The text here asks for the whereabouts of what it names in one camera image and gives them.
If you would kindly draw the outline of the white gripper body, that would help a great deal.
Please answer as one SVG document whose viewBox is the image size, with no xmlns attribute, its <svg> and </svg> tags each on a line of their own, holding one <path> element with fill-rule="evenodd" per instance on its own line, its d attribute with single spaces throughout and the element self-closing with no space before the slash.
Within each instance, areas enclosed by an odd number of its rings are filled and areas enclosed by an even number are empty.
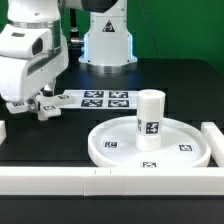
<svg viewBox="0 0 224 224">
<path fill-rule="evenodd" d="M 0 56 L 0 96 L 9 102 L 25 102 L 54 81 L 68 66 L 68 49 L 58 55 L 39 55 L 31 60 Z"/>
</svg>

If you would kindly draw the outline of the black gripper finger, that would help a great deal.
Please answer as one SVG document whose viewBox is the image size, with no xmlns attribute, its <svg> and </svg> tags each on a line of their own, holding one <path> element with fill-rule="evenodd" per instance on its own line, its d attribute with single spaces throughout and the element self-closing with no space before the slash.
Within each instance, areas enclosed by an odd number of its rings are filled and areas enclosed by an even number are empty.
<svg viewBox="0 0 224 224">
<path fill-rule="evenodd" d="M 28 111 L 38 112 L 40 110 L 40 103 L 36 99 L 28 100 Z"/>
<path fill-rule="evenodd" d="M 54 95 L 54 90 L 55 90 L 55 83 L 50 82 L 44 87 L 43 94 L 45 96 L 53 96 Z"/>
</svg>

